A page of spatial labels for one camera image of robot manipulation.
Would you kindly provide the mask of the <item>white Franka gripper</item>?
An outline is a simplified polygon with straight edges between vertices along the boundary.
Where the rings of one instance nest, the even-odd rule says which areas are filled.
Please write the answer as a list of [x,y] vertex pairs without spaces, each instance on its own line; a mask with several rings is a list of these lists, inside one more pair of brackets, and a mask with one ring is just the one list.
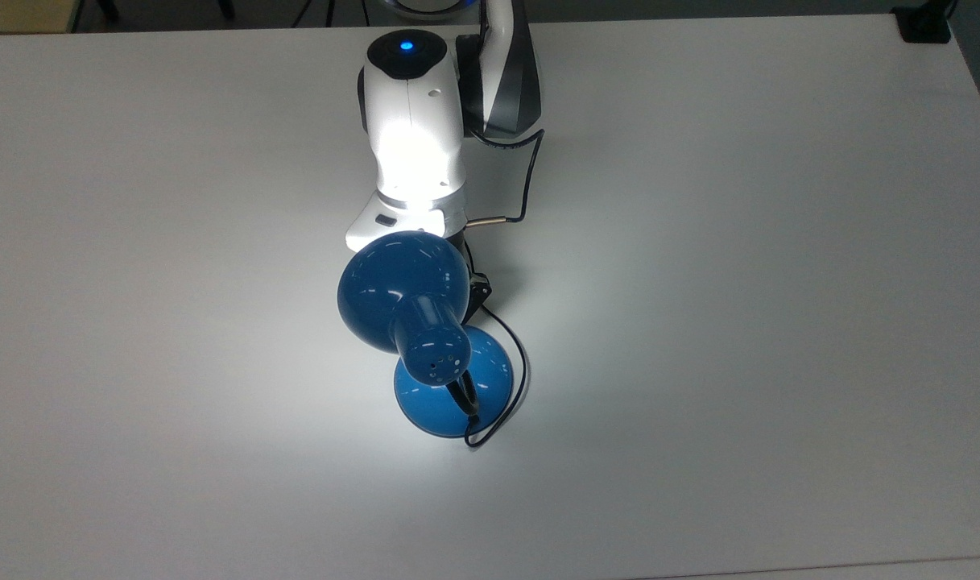
[[347,229],[346,246],[360,252],[377,238],[399,231],[420,231],[446,238],[464,258],[469,271],[468,323],[492,294],[492,285],[485,274],[476,271],[471,247],[465,232],[461,232],[468,221],[466,202],[464,192],[454,192],[437,201],[397,201],[375,192]]

